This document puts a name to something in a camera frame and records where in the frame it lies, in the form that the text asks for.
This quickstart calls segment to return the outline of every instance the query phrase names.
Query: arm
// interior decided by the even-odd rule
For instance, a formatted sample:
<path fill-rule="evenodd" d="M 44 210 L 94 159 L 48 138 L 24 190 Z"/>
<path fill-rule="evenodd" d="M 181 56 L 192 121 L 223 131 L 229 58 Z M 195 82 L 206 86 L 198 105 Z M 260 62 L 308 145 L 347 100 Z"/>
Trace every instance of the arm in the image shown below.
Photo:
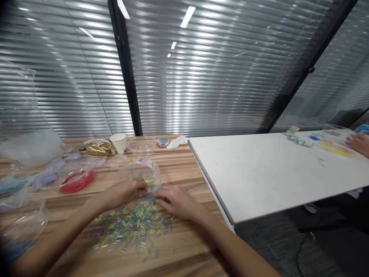
<path fill-rule="evenodd" d="M 41 244 L 23 253 L 10 265 L 13 276 L 45 276 L 65 250 L 95 217 L 127 204 L 137 197 L 139 189 L 147 191 L 143 178 L 117 183 L 88 199 L 70 218 Z"/>
<path fill-rule="evenodd" d="M 224 226 L 182 187 L 164 185 L 154 193 L 168 212 L 189 219 L 203 227 L 237 276 L 278 277 L 277 271 L 236 234 Z"/>

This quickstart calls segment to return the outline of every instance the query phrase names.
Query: window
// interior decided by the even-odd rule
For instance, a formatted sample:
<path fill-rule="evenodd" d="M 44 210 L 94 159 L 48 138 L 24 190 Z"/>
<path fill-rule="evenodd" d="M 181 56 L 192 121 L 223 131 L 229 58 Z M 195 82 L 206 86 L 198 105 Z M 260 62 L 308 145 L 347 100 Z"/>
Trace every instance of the window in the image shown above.
<path fill-rule="evenodd" d="M 349 127 L 369 107 L 369 3 L 358 1 L 272 132 Z"/>
<path fill-rule="evenodd" d="M 266 130 L 342 1 L 124 4 L 143 133 L 207 136 Z"/>
<path fill-rule="evenodd" d="M 8 14 L 0 27 L 2 98 L 35 90 L 61 138 L 134 135 L 106 0 L 23 0 Z M 35 70 L 33 83 L 17 67 Z M 19 124 L 45 128 L 40 117 Z"/>

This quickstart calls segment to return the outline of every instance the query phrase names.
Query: hand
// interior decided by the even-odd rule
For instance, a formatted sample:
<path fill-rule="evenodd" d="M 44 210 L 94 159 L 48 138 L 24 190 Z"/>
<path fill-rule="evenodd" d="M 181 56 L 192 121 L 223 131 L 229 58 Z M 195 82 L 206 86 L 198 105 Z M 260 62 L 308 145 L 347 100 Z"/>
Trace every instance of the hand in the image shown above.
<path fill-rule="evenodd" d="M 103 213 L 128 204 L 134 198 L 139 197 L 142 191 L 147 191 L 147 189 L 147 184 L 143 178 L 129 178 L 100 192 L 98 195 L 90 198 L 89 201 L 92 205 L 98 205 L 100 213 Z"/>
<path fill-rule="evenodd" d="M 154 192 L 154 197 L 161 196 L 163 199 L 156 199 L 169 213 L 178 217 L 198 221 L 210 212 L 181 186 L 163 185 L 161 189 Z"/>
<path fill-rule="evenodd" d="M 369 158 L 369 138 L 359 134 L 347 138 L 346 144 Z"/>

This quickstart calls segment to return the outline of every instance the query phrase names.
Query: gold package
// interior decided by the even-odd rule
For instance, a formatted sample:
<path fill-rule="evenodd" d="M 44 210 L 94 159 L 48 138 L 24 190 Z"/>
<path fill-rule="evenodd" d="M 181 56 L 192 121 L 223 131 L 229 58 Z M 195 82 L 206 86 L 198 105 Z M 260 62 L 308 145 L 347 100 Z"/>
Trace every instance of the gold package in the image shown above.
<path fill-rule="evenodd" d="M 100 140 L 95 140 L 93 142 L 87 143 L 85 146 L 80 147 L 78 152 L 81 155 L 90 155 L 90 156 L 112 157 L 116 154 L 115 147 L 111 142 L 104 142 Z"/>

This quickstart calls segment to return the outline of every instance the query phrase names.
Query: white cup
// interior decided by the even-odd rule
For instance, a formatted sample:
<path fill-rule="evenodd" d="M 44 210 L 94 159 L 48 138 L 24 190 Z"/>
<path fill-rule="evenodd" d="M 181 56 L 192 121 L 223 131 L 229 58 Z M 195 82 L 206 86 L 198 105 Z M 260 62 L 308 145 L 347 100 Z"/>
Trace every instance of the white cup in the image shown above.
<path fill-rule="evenodd" d="M 127 151 L 127 136 L 123 133 L 118 133 L 110 137 L 118 154 L 124 154 Z"/>

